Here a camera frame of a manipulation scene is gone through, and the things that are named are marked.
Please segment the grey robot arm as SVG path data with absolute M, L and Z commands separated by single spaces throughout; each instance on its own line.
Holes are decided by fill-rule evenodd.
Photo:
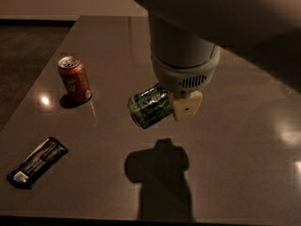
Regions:
M 226 49 L 299 90 L 301 0 L 134 0 L 149 15 L 150 54 L 175 120 L 194 117 Z

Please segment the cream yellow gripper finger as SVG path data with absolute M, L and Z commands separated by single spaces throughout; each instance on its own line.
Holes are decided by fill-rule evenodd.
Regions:
M 184 93 L 172 93 L 171 104 L 175 121 L 192 119 L 198 112 L 203 99 L 199 90 Z

